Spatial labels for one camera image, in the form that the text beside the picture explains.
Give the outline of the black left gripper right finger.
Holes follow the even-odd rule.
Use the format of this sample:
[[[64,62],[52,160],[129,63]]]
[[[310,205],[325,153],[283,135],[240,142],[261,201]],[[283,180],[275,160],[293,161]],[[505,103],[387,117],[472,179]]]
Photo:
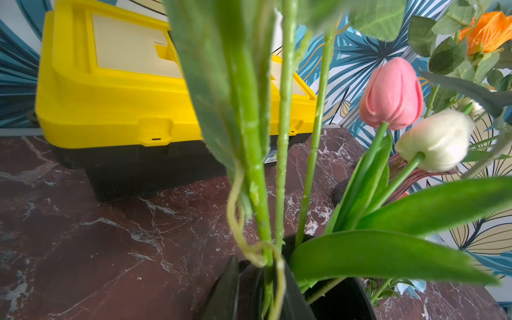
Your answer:
[[[316,320],[291,270],[285,268],[286,289],[280,320]]]

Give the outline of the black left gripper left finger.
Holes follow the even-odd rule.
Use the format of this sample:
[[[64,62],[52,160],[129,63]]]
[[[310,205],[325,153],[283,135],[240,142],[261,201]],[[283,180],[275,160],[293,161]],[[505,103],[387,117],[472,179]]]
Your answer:
[[[239,261],[232,255],[205,304],[201,319],[237,319]]]

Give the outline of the light blue rose stem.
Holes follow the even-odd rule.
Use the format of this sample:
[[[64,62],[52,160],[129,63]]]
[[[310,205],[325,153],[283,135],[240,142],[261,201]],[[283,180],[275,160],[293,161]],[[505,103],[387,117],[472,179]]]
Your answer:
[[[373,306],[379,306],[382,300],[392,297],[401,297],[404,294],[415,299],[420,299],[419,293],[424,293],[427,283],[423,280],[388,279],[378,281],[377,279],[366,279],[363,286]]]

